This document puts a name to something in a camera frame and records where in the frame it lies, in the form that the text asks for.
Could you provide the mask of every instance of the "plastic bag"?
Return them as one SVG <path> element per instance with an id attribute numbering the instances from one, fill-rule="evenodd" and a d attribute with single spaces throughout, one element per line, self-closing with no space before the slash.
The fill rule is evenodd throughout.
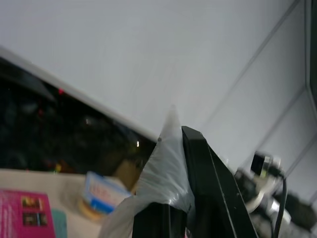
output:
<path id="1" fill-rule="evenodd" d="M 186 213 L 194 210 L 182 129 L 175 109 L 167 116 L 157 145 L 140 175 L 136 194 L 126 198 L 107 217 L 99 238 L 132 237 L 134 216 L 152 202 L 169 204 Z"/>

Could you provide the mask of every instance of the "table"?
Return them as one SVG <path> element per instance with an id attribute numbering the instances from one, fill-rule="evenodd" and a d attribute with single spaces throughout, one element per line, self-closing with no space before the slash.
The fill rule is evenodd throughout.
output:
<path id="1" fill-rule="evenodd" d="M 84 175 L 0 170 L 0 189 L 18 189 L 47 193 L 51 208 L 67 216 L 68 238 L 97 238 L 101 225 L 87 220 L 77 209 Z"/>

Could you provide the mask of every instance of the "pink packaging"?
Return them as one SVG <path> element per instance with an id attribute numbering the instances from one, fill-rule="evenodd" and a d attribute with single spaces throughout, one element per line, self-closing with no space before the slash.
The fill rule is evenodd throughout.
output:
<path id="1" fill-rule="evenodd" d="M 55 238 L 48 196 L 0 190 L 0 238 Z"/>

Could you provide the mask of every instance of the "dark window glass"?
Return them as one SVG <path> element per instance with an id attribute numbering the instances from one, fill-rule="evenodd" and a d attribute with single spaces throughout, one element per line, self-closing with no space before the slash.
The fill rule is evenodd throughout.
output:
<path id="1" fill-rule="evenodd" d="M 0 168 L 112 175 L 155 143 L 0 59 Z"/>

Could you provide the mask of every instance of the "white plastic bag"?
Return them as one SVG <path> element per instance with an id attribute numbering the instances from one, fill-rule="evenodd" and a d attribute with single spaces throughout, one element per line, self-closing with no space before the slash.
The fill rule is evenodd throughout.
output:
<path id="1" fill-rule="evenodd" d="M 195 207 L 188 182 L 182 129 L 174 108 L 141 173 L 137 195 L 126 198 L 107 217 L 99 238 L 132 237 L 134 216 L 152 202 L 169 204 L 186 213 Z"/>

